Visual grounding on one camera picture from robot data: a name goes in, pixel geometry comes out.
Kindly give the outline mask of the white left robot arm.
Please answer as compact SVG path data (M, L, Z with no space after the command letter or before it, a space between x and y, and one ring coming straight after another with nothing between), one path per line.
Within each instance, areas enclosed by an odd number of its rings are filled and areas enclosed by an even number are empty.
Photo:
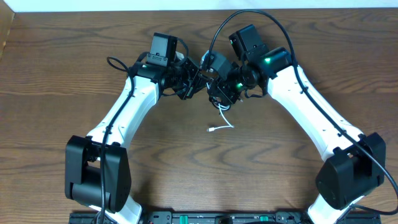
M96 210L90 223L138 223L142 207L130 196L127 152L145 115L164 90L185 100L202 88L198 65L176 51L183 40L154 33L151 48L128 67L116 57L107 63L126 74L125 86L103 120L86 136L73 135L65 148L65 196Z

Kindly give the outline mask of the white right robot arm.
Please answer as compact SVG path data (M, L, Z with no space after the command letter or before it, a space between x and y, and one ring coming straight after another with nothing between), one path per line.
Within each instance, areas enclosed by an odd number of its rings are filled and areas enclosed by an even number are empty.
M312 223L336 223L386 177L386 144L377 133L365 135L345 120L309 82L291 48L269 50L252 25L229 37L238 58L230 62L213 50L202 57L217 77L209 96L222 108L259 87L280 103L314 143L321 159L315 179L318 197L308 208Z

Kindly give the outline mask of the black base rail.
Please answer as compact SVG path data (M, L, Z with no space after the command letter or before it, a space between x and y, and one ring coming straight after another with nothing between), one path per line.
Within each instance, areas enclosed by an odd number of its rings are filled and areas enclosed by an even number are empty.
M94 223L94 213L71 213L68 223ZM143 224L217 224L217 223L312 223L303 212L278 211L272 213L176 213L147 212L138 223ZM381 224L380 215L371 213L349 213L336 223Z

